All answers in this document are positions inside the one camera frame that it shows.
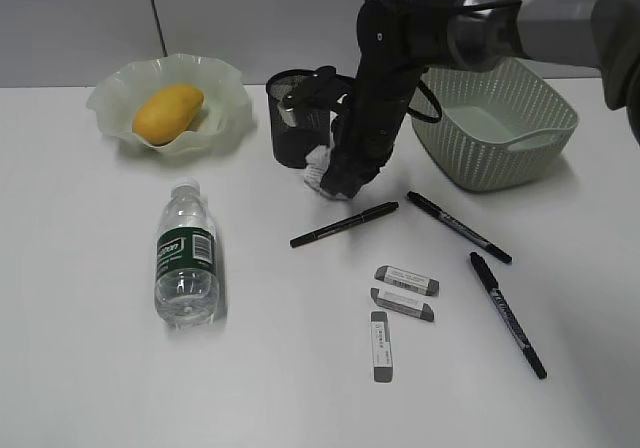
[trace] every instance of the water bottle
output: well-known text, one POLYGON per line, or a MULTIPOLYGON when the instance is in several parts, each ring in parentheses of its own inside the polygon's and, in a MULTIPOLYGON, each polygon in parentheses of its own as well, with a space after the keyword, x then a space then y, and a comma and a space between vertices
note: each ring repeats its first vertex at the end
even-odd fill
POLYGON ((158 228, 156 311, 167 323, 190 326, 213 318, 219 297, 216 236, 200 185, 192 179, 171 190, 158 228))

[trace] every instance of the woven basket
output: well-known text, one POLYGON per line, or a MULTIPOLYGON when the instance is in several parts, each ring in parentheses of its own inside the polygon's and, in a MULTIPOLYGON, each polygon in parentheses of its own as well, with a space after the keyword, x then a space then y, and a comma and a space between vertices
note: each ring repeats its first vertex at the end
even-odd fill
MULTIPOLYGON (((444 113, 436 124, 414 118, 413 129, 442 171, 469 191, 538 178, 578 125, 575 110, 515 59, 488 73, 432 69, 422 80, 444 113)), ((411 107, 434 113, 419 90, 411 107)))

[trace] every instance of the white table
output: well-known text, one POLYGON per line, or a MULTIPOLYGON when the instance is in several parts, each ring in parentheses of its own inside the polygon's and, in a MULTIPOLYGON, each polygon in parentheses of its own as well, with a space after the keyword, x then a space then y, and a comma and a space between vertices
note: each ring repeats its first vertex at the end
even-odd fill
POLYGON ((87 88, 0 90, 3 447, 581 447, 640 439, 640 148, 599 80, 552 82, 581 124, 537 183, 472 195, 409 124, 350 203, 271 155, 266 96, 233 154, 139 157, 95 128, 87 88), (153 306, 156 223, 196 177, 222 233, 228 316, 171 332, 153 306), (467 257, 404 201, 424 193, 514 256, 486 256, 549 372, 538 381, 467 257), (393 215, 289 239, 389 200, 393 215), (441 282, 436 322, 389 314, 372 380, 376 268, 441 282))

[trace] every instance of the gray wall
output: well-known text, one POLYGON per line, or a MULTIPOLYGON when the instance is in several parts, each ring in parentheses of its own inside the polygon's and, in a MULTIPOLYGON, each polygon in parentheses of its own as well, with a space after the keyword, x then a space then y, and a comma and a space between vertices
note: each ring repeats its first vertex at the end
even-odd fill
MULTIPOLYGON (((357 66, 355 23, 362 0, 156 0, 169 52, 221 57, 263 83, 280 70, 357 66)), ((545 76, 597 72, 536 64, 545 76)))
POLYGON ((0 86, 94 85, 162 56, 149 0, 0 0, 0 86))
MULTIPOLYGON (((169 53, 218 56, 245 81, 293 67, 354 73, 362 0, 156 0, 169 53)), ((0 86, 94 85, 162 55, 150 0, 0 0, 0 86)), ((582 69, 538 66, 545 76, 582 69)))

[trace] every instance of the mango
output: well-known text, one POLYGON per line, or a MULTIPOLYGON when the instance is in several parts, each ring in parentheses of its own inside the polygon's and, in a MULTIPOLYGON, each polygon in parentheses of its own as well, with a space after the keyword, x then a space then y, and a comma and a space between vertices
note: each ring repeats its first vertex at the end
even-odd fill
POLYGON ((176 139, 193 121, 204 93, 192 85, 172 85, 155 93, 136 114, 133 131, 152 145, 176 139))

